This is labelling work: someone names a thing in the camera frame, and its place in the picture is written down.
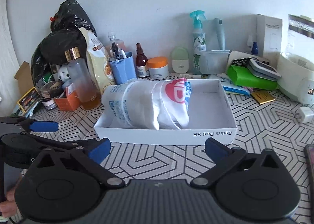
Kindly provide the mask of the person left hand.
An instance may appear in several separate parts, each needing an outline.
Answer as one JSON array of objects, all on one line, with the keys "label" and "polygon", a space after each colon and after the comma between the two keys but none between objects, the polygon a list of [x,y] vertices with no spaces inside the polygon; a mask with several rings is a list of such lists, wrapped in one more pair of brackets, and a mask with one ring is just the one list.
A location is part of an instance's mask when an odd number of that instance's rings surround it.
[{"label": "person left hand", "polygon": [[4,218],[12,217],[17,213],[17,205],[14,196],[15,191],[15,188],[8,191],[6,194],[6,201],[2,202],[0,205],[1,214]]}]

